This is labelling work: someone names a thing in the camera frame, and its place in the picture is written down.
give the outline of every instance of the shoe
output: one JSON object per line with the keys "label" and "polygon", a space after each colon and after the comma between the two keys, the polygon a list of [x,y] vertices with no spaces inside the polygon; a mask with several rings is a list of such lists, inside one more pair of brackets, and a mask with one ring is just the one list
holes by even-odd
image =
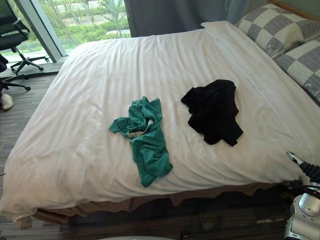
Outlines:
{"label": "shoe", "polygon": [[0,103],[2,105],[3,110],[8,111],[10,110],[14,105],[14,100],[12,96],[2,93],[0,97]]}

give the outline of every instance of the white bed sheet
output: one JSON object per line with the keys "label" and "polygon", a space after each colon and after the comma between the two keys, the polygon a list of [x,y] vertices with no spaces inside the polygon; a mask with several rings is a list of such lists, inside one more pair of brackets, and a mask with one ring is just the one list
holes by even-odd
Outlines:
{"label": "white bed sheet", "polygon": [[[203,25],[78,46],[10,153],[1,214],[26,227],[37,208],[294,180],[302,172],[286,151],[319,164],[320,108],[236,27]],[[191,87],[216,79],[236,85],[244,134],[234,147],[206,144],[180,101]],[[148,188],[140,184],[129,140],[108,130],[142,96],[161,101],[173,165]]]}

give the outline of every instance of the curtain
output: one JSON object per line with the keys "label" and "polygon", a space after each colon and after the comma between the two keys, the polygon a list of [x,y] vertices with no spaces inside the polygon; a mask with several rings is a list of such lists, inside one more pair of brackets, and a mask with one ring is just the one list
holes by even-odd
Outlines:
{"label": "curtain", "polygon": [[200,29],[201,23],[235,23],[250,0],[124,0],[132,37]]}

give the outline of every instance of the checkered pillow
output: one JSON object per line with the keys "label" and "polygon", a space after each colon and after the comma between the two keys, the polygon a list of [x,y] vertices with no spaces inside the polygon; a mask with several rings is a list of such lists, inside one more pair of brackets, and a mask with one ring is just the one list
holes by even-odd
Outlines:
{"label": "checkered pillow", "polygon": [[273,59],[320,36],[320,22],[274,4],[257,8],[236,25]]}
{"label": "checkered pillow", "polygon": [[287,52],[275,62],[320,106],[320,37]]}

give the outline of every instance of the wall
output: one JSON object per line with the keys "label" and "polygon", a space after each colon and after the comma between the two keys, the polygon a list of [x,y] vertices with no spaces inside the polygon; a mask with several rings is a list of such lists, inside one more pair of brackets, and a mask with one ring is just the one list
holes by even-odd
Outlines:
{"label": "wall", "polygon": [[[279,0],[279,2],[320,18],[320,0]],[[267,3],[267,0],[251,0],[246,14]]]}
{"label": "wall", "polygon": [[266,5],[267,2],[267,0],[251,0],[245,14],[248,14],[261,6]]}
{"label": "wall", "polygon": [[279,2],[320,18],[320,0],[280,0]]}

